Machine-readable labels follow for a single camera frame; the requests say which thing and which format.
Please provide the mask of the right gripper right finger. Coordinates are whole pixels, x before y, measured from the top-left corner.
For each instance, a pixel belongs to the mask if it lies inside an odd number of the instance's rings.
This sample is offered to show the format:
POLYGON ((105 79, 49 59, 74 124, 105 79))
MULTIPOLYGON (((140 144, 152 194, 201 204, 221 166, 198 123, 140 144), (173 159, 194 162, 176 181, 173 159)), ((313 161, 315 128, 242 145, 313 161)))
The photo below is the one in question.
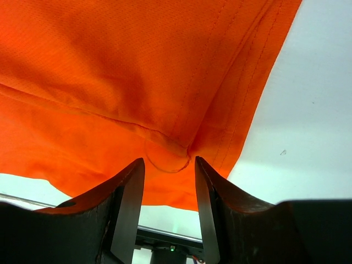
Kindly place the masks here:
POLYGON ((351 263, 351 201, 273 205, 195 160, 206 263, 351 263))

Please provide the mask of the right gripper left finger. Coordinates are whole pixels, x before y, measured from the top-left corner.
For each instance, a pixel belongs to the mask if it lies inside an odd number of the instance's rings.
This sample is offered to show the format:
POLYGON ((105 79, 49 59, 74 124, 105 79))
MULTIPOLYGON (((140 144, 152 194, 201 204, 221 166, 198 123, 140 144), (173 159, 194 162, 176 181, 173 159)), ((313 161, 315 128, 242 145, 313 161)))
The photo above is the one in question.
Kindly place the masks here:
POLYGON ((1 203, 1 263, 131 263, 144 191, 145 163, 57 207, 1 203))

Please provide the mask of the orange t-shirt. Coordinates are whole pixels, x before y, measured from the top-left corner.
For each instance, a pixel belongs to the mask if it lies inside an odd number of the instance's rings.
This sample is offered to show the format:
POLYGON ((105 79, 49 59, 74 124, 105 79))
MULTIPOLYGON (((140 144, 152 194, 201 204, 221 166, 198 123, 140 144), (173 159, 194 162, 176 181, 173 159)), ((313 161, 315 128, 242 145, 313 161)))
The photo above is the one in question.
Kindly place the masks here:
POLYGON ((227 177, 300 1, 1 1, 1 172, 78 196, 137 158, 142 203, 227 177))

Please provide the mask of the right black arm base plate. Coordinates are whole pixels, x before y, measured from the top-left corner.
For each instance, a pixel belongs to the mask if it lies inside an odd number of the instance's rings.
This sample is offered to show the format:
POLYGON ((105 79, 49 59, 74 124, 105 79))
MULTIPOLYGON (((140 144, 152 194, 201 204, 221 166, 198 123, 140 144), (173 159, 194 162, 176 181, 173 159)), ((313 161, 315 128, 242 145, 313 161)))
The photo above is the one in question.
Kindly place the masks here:
POLYGON ((151 251, 150 263, 205 263, 202 240, 155 228, 138 226, 135 249, 151 251))

